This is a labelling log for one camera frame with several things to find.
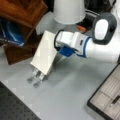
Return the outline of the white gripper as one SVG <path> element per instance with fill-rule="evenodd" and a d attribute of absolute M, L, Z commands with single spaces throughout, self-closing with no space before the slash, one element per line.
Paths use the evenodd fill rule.
<path fill-rule="evenodd" d="M 54 38 L 54 48 L 60 50 L 63 46 L 72 48 L 76 53 L 82 53 L 87 36 L 80 32 L 59 30 Z"/>

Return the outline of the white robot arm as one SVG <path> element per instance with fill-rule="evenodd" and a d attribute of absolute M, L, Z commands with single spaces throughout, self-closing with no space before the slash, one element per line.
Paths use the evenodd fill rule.
<path fill-rule="evenodd" d="M 92 35 L 59 30 L 54 48 L 63 56 L 76 54 L 83 58 L 118 63 L 120 61 L 120 23 L 111 13 L 98 15 L 92 25 Z"/>

